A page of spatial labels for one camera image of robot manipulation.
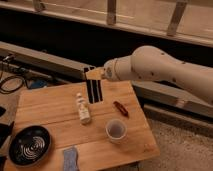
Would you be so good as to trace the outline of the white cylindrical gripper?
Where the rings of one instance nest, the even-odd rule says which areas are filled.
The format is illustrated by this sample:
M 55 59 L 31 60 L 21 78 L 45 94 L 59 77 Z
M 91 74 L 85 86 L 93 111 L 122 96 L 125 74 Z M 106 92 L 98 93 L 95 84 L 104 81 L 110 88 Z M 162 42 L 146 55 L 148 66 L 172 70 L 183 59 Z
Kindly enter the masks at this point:
M 108 60 L 102 68 L 95 68 L 85 73 L 88 80 L 101 80 L 104 76 L 109 81 L 131 80 L 131 59 L 129 56 Z

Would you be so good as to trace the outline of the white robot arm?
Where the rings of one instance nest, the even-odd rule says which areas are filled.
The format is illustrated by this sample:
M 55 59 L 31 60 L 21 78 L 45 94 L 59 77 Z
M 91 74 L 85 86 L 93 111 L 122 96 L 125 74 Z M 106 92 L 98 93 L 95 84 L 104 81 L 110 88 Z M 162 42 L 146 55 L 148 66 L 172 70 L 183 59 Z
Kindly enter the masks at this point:
M 178 60 L 154 46 L 114 58 L 87 71 L 90 80 L 167 81 L 213 105 L 213 68 Z

